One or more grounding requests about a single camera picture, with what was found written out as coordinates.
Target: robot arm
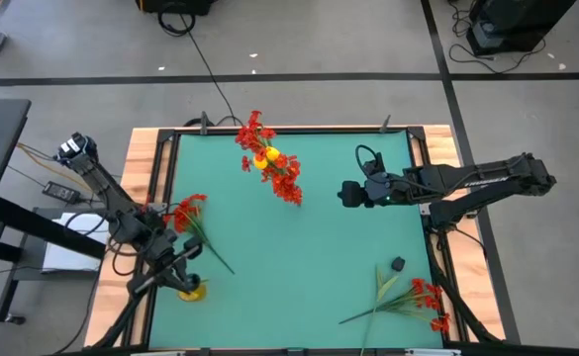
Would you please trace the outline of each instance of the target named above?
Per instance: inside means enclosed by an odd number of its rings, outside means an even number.
[[[360,148],[370,151],[373,159],[361,164]],[[542,196],[556,183],[544,163],[530,153],[465,167],[431,164],[406,168],[403,175],[386,172],[381,153],[369,147],[358,146],[355,155],[366,181],[363,188],[353,181],[342,183],[338,196],[345,207],[431,203],[433,228],[458,223],[465,214],[512,195]],[[453,201],[442,200],[458,189],[474,187],[480,189]]]
[[[185,293],[199,287],[199,276],[188,274],[186,266],[187,260],[201,254],[202,241],[193,236],[183,244],[181,252],[175,253],[173,243],[177,234],[166,228],[160,215],[163,211],[144,207],[131,199],[99,163],[97,145],[89,136],[74,133],[60,146],[54,159],[80,175],[104,203],[105,210],[98,214],[110,223],[110,239],[114,242],[109,241],[109,248],[119,250],[127,243],[148,265],[145,274],[137,273],[129,281],[129,303],[105,336],[92,346],[110,347],[122,333],[148,287],[166,286]]]

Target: black equipment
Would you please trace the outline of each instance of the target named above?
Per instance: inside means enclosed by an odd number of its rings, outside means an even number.
[[[135,0],[141,11],[159,12],[168,3],[179,3],[182,6],[171,7],[165,11],[169,14],[205,16],[210,12],[210,6],[216,0]]]
[[[160,215],[166,208],[158,211],[152,206],[135,203],[99,163],[97,145],[89,136],[74,133],[60,146],[54,159],[80,175],[104,203],[105,210],[98,211],[97,214],[110,223],[111,238],[108,247],[119,252],[122,244],[130,244],[137,252],[135,255],[141,256],[148,265],[145,274],[136,273],[129,281],[129,302],[104,337],[92,346],[111,347],[149,287],[165,286],[184,293],[199,287],[199,276],[188,274],[186,265],[188,259],[201,253],[202,240],[193,236],[183,243],[181,252],[174,253],[173,243],[177,234],[165,228],[165,222]]]
[[[467,41],[478,55],[532,51],[575,0],[476,0]]]
[[[373,159],[362,164],[359,160],[361,148],[370,151]],[[466,214],[515,194],[543,196],[556,183],[544,163],[530,153],[458,168],[446,164],[406,168],[401,176],[386,172],[381,153],[375,153],[365,145],[355,149],[355,157],[366,181],[363,188],[353,181],[341,184],[338,196],[345,207],[434,202],[429,205],[429,218],[430,225],[436,229],[447,228]],[[442,200],[458,189],[473,187],[481,188],[453,201]]]

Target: gray floor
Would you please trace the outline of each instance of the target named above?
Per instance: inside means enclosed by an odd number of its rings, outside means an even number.
[[[451,9],[439,0],[432,5],[448,48]],[[0,55],[0,78],[206,74],[189,39],[168,37],[131,1],[14,1],[1,23],[11,39]],[[220,74],[437,72],[421,5],[413,1],[220,0],[195,36]],[[519,72],[556,72],[559,62],[579,71],[579,1],[546,40],[548,48]],[[497,65],[513,63],[511,57],[501,55]],[[482,72],[476,64],[448,64],[454,72]],[[394,124],[451,124],[440,82],[221,86],[238,116],[258,109],[270,124],[376,124],[389,114]],[[579,81],[454,87],[476,161],[531,151],[558,178],[549,195],[509,199],[490,216],[523,343],[579,347]],[[181,125],[202,110],[213,118],[227,114],[212,84],[0,87],[0,98],[33,101],[23,142],[53,151],[74,131],[90,134],[113,173],[122,172],[132,128]],[[41,181],[71,185],[21,152],[11,164]],[[8,171],[0,195],[27,208],[60,206],[38,190]],[[0,270],[8,267],[0,262]],[[23,284],[14,309],[28,325],[0,324],[0,354],[38,355],[63,345],[84,316],[90,286]]]

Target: metal leg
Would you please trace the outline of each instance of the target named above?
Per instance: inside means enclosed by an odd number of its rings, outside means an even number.
[[[0,242],[0,259],[12,263],[17,263],[21,259],[23,249]]]
[[[70,228],[64,228],[59,223],[45,219],[1,197],[0,222],[60,247],[97,259],[104,257],[105,246],[103,243]]]
[[[12,305],[12,300],[14,299],[14,294],[16,293],[17,287],[19,287],[19,281],[14,280],[14,271],[10,273],[8,278],[8,283],[6,283],[3,288],[3,293],[0,299],[0,322],[12,322],[20,325],[25,322],[24,316],[15,316],[10,314],[10,306]]]

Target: green table surface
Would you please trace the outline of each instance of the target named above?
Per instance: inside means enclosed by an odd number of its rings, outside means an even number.
[[[172,202],[208,195],[204,226],[232,275],[208,250],[188,271],[208,279],[202,302],[186,303],[168,288],[157,292],[149,346],[160,348],[359,348],[369,322],[338,322],[372,307],[375,266],[406,259],[386,295],[429,280],[418,207],[344,208],[343,180],[363,183],[354,148],[366,144],[384,154],[388,171],[411,165],[405,133],[286,134],[273,140],[302,163],[302,207],[277,198],[260,172],[241,171],[242,151],[233,136],[183,135]],[[185,234],[177,241],[181,248]],[[426,311],[427,318],[435,317]],[[440,334],[426,321],[378,313],[367,347],[440,348]]]

